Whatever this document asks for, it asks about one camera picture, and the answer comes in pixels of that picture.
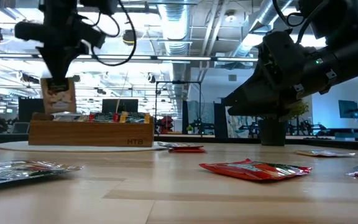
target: table surface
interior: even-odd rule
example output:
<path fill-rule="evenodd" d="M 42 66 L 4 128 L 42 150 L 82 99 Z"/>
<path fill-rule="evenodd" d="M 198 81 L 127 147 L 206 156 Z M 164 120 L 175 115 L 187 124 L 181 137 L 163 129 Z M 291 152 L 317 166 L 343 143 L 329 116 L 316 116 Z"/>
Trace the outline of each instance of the table surface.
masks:
<path fill-rule="evenodd" d="M 207 154 L 0 151 L 0 161 L 85 166 L 59 178 L 0 186 L 0 223 L 358 223 L 358 178 L 344 175 L 358 166 L 358 151 L 353 158 L 317 158 L 293 151 L 327 148 L 204 148 Z M 217 175 L 198 165 L 245 158 L 314 169 L 307 176 L 261 184 Z"/>

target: potted plant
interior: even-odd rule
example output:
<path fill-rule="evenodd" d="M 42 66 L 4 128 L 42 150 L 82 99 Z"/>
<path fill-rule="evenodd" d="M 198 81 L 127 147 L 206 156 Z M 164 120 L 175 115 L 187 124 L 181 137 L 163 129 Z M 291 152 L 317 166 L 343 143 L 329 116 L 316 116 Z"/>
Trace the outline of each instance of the potted plant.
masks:
<path fill-rule="evenodd" d="M 287 121 L 309 111 L 309 105 L 300 100 L 289 108 L 285 116 L 265 116 L 258 120 L 259 138 L 263 146 L 284 146 Z"/>
<path fill-rule="evenodd" d="M 193 127 L 191 127 L 190 124 L 189 126 L 187 126 L 186 130 L 187 130 L 187 134 L 193 134 Z"/>

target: black vase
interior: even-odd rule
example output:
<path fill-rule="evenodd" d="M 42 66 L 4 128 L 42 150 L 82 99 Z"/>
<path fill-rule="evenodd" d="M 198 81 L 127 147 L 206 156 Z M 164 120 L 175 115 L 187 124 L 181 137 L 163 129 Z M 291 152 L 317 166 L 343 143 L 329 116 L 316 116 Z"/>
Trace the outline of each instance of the black vase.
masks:
<path fill-rule="evenodd" d="M 277 119 L 264 119 L 258 121 L 260 142 L 263 146 L 284 146 L 285 126 L 287 122 Z"/>

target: desk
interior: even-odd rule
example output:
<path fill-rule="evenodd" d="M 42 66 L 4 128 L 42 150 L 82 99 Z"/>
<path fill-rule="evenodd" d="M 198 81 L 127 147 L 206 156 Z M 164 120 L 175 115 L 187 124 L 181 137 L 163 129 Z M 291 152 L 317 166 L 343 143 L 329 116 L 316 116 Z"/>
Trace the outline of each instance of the desk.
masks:
<path fill-rule="evenodd" d="M 328 159 L 292 153 L 326 149 L 313 146 L 205 144 L 205 149 L 207 154 L 0 151 L 0 161 L 85 165 L 64 178 L 0 187 L 0 223 L 358 223 L 358 178 L 344 175 L 358 165 L 358 151 L 353 158 Z M 314 170 L 304 177 L 259 184 L 198 166 L 247 157 Z"/>

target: wooden box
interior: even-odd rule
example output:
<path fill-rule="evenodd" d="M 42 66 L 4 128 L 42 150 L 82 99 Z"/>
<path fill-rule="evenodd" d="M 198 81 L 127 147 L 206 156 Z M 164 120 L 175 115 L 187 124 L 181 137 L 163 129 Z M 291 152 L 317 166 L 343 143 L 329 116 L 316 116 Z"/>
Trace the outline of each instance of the wooden box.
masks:
<path fill-rule="evenodd" d="M 30 122 L 29 145 L 152 147 L 154 124 Z"/>

